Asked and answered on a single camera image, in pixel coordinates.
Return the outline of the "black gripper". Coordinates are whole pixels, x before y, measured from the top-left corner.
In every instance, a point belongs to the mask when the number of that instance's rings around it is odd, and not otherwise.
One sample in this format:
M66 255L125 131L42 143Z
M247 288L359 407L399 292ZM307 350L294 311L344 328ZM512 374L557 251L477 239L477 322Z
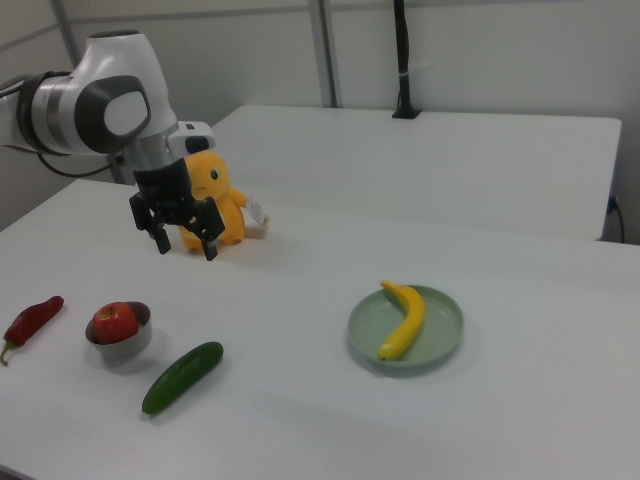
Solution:
M156 170L135 171L139 192L129 199L134 223L155 241L160 254L171 244L164 224L191 226L207 261L217 255L224 222L215 200L195 200L184 158Z

